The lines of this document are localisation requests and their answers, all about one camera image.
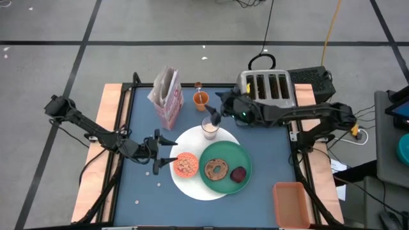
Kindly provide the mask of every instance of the glazed donut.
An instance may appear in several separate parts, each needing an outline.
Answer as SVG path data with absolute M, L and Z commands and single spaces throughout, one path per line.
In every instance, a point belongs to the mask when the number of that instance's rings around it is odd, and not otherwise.
M 218 172 L 214 171 L 216 167 L 220 167 Z M 227 175 L 228 171 L 229 166 L 222 159 L 209 160 L 209 162 L 207 162 L 206 166 L 204 167 L 204 173 L 209 179 L 213 181 L 223 179 Z

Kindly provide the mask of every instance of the orange plastic bin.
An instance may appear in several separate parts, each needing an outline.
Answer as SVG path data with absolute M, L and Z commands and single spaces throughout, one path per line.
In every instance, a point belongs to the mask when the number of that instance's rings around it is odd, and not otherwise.
M 279 227 L 307 229 L 310 226 L 304 186 L 300 182 L 278 182 L 273 187 L 275 218 Z

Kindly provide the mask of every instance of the concrete floor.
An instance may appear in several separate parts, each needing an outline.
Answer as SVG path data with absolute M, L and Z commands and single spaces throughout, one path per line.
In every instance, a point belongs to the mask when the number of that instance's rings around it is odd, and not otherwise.
M 0 229 L 15 228 L 31 185 L 31 191 L 38 190 L 27 219 L 20 224 L 29 228 L 70 223 L 87 149 L 58 132 L 41 181 L 32 184 L 50 133 L 43 107 L 51 95 L 69 89 L 69 76 L 75 78 L 70 98 L 90 118 L 96 117 L 104 84 L 129 82 L 134 71 L 143 82 L 152 82 L 164 65 L 171 65 L 180 70 L 183 82 L 235 82 L 261 46 L 234 41 L 264 38 L 270 3 L 242 9 L 227 0 L 21 0 L 0 8 Z M 376 3 L 397 43 L 385 36 L 370 0 L 344 0 L 330 41 L 375 43 L 344 43 L 327 49 L 325 67 L 337 89 L 332 101 L 349 104 L 355 111 L 373 105 L 374 91 L 407 85 L 391 46 L 409 42 L 409 2 Z M 305 41 L 325 39 L 336 4 L 337 0 L 275 0 L 267 40 L 304 42 L 266 46 L 277 58 L 277 69 L 320 64 L 322 47 Z M 93 10 L 96 20 L 89 25 Z M 91 34 L 87 35 L 88 25 Z M 88 41 L 117 40 L 135 43 L 85 47 L 92 44 Z M 409 47 L 399 50 L 409 60 Z M 76 58 L 79 66 L 74 65 Z M 266 60 L 254 64 L 254 68 L 268 66 Z M 70 124 L 63 127 L 77 137 L 83 134 Z M 333 151 L 350 166 L 374 160 L 374 135 L 373 128 L 365 146 L 340 142 Z M 363 221 L 357 208 L 363 206 L 362 197 L 354 189 L 347 190 L 347 200 L 341 203 L 346 218 Z

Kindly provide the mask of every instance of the glass of milk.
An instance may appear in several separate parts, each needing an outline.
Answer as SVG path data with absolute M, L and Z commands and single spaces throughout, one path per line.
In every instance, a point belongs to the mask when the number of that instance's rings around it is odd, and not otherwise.
M 216 137 L 217 131 L 219 130 L 219 126 L 212 125 L 212 121 L 210 120 L 210 117 L 208 116 L 202 120 L 202 129 L 203 129 L 204 138 L 208 140 L 212 140 Z

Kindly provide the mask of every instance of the green plate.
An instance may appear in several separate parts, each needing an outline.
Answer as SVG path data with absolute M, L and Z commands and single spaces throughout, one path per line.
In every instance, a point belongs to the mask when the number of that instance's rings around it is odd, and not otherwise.
M 218 181 L 209 179 L 205 174 L 205 166 L 209 160 L 219 158 L 229 166 L 227 175 Z M 230 179 L 233 169 L 242 166 L 246 170 L 245 179 L 236 183 Z M 202 153 L 199 160 L 199 172 L 204 183 L 216 192 L 233 194 L 246 186 L 251 176 L 251 161 L 249 154 L 238 144 L 231 141 L 219 141 L 209 145 Z

